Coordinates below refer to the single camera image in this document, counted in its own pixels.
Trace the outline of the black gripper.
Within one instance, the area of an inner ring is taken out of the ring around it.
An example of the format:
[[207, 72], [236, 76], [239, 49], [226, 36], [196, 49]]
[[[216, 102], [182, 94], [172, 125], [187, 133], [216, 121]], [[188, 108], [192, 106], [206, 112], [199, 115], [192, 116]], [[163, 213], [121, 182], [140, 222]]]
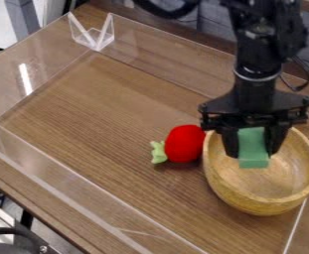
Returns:
[[199, 105], [200, 127], [222, 135], [228, 157], [238, 156], [236, 129], [265, 127], [269, 156], [277, 153], [289, 128], [306, 122], [309, 96], [275, 88], [275, 79], [246, 80], [234, 77], [231, 90]]

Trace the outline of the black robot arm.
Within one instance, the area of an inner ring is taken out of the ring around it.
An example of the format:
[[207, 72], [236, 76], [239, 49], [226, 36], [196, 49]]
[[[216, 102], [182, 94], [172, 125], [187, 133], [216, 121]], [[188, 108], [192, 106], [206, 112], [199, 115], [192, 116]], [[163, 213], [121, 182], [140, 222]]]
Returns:
[[226, 154], [236, 158], [238, 131], [262, 129], [262, 148], [278, 152], [289, 129], [307, 120], [303, 85], [275, 88], [282, 65], [306, 46], [301, 0], [219, 0], [235, 37], [234, 82], [227, 93], [202, 103], [200, 127], [222, 136]]

